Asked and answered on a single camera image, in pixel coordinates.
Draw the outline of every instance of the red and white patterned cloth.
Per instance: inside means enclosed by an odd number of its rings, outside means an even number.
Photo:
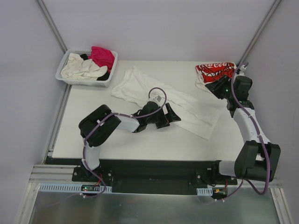
[[[210,92],[205,85],[215,82],[223,76],[231,78],[234,74],[234,70],[236,69],[236,65],[232,62],[220,62],[196,65],[195,69],[198,74],[196,86]]]

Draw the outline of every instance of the white laundry basket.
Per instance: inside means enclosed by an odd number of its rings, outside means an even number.
[[[113,63],[109,78],[105,81],[84,80],[84,79],[77,80],[77,79],[70,79],[70,78],[62,78],[62,76],[60,74],[61,70],[64,68],[64,66],[67,64],[67,61],[69,60],[70,53],[75,53],[75,54],[79,54],[79,55],[87,54],[88,56],[90,56],[92,53],[91,49],[72,48],[72,49],[67,50],[58,66],[55,77],[56,77],[56,79],[62,80],[70,85],[90,85],[90,86],[98,86],[98,87],[108,87],[110,85],[110,80],[113,76],[114,69],[116,67],[117,56],[118,56],[118,54],[115,51],[111,51],[111,52],[114,55],[115,59],[114,59],[114,63]]]

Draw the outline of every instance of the white wall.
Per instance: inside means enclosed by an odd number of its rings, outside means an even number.
[[[273,0],[45,0],[68,48],[120,60],[239,61]]]
[[[281,147],[278,175],[299,223],[299,1],[284,0],[248,58],[250,99],[268,138]]]
[[[0,223],[11,224],[43,157],[63,54],[33,0],[1,1],[0,31]]]

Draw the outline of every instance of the white towel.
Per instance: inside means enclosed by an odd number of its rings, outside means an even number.
[[[70,53],[66,66],[60,74],[63,78],[97,80],[107,72],[107,66],[99,67],[92,59],[83,60],[78,54]]]
[[[209,140],[221,111],[148,77],[136,67],[126,70],[123,81],[112,89],[111,95],[143,107],[148,102],[148,92],[153,87],[160,87],[166,92],[171,107],[182,119],[173,124]],[[151,93],[151,97],[158,95],[164,98],[160,90],[153,90]]]

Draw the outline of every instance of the pink cloth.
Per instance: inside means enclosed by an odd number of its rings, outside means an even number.
[[[111,72],[114,56],[110,50],[93,46],[92,55],[90,55],[88,59],[92,59],[99,67],[106,65],[109,73]]]

